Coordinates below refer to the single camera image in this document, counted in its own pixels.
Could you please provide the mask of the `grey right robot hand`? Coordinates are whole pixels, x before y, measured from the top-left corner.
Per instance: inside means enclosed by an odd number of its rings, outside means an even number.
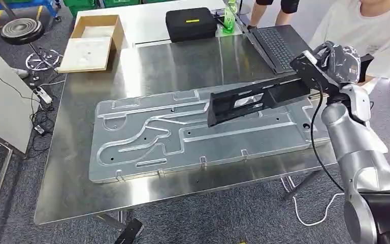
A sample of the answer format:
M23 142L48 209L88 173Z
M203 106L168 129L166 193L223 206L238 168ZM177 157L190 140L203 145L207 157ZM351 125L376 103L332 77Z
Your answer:
M361 58L351 46L326 41L312 51L319 67L326 67L326 74L336 83L356 84L361 74Z

